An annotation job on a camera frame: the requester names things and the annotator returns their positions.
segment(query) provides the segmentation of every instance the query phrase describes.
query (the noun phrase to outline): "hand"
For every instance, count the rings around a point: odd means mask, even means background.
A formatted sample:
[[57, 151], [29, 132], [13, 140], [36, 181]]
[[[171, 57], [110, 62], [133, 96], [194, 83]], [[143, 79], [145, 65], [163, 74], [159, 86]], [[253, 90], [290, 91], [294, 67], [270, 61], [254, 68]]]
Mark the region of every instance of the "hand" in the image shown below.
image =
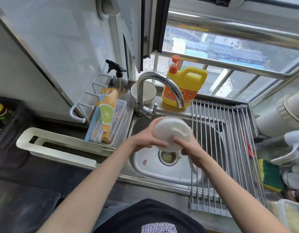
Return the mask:
[[190, 130], [190, 133], [191, 137], [190, 141], [188, 142], [183, 141], [179, 137], [174, 137], [173, 140], [175, 143], [183, 147], [181, 151], [182, 155], [189, 155], [191, 157], [191, 160], [197, 167], [203, 168], [203, 163], [206, 160], [211, 159], [211, 156], [201, 148], [198, 141], [195, 139], [192, 130]]
[[162, 120], [163, 117], [159, 117], [154, 119], [149, 126], [144, 129], [143, 131], [139, 132], [138, 134], [129, 137], [127, 140], [131, 141], [132, 144], [135, 146], [133, 152], [137, 152], [143, 148], [151, 148], [152, 145], [157, 145], [161, 147], [166, 147], [169, 144], [165, 141], [160, 141], [153, 137], [153, 130], [155, 125]]

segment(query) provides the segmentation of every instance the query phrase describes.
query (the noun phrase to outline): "faucet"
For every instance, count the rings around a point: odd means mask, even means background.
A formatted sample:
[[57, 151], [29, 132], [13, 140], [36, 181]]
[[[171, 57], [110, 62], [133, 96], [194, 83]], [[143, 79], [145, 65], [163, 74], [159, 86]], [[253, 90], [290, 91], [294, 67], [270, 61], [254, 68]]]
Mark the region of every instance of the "faucet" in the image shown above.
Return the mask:
[[173, 82], [170, 78], [164, 76], [163, 74], [157, 72], [144, 72], [143, 74], [140, 75], [137, 84], [137, 95], [138, 95], [137, 105], [136, 105], [137, 116], [145, 115], [151, 119], [154, 116], [154, 114], [156, 114], [156, 109], [158, 106], [157, 103], [155, 103], [153, 109], [150, 109], [147, 106], [145, 106], [143, 102], [143, 85], [144, 85], [144, 81], [147, 79], [154, 79], [166, 85], [171, 90], [171, 92], [175, 95], [177, 107], [184, 108], [185, 101], [183, 98], [183, 94], [179, 89], [179, 87], [175, 84], [175, 82]]

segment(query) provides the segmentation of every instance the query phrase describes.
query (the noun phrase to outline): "black spray nozzle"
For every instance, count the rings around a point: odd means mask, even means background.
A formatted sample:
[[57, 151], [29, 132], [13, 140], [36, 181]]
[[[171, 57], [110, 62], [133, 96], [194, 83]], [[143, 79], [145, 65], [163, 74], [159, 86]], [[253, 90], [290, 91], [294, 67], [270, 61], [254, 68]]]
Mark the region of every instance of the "black spray nozzle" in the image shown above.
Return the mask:
[[108, 73], [111, 72], [111, 70], [116, 70], [116, 77], [118, 78], [121, 78], [123, 76], [123, 72], [127, 71], [122, 66], [111, 60], [106, 60], [105, 62], [109, 64]]

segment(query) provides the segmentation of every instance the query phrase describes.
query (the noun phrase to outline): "sink drain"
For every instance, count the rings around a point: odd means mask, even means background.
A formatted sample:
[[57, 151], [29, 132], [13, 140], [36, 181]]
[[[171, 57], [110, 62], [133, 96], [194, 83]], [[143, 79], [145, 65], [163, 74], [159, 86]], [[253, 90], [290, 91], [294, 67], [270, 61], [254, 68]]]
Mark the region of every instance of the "sink drain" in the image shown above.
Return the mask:
[[172, 166], [179, 160], [179, 155], [176, 152], [164, 152], [160, 150], [159, 159], [164, 165]]

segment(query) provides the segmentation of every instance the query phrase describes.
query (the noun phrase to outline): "sponge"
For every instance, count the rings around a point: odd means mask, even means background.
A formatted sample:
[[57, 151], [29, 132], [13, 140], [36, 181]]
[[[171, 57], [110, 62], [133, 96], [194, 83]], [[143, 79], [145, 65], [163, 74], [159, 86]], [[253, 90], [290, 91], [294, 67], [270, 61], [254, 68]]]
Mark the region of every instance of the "sponge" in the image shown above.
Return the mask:
[[283, 191], [283, 181], [280, 178], [279, 166], [269, 163], [263, 159], [259, 159], [258, 164], [263, 186], [276, 192]]

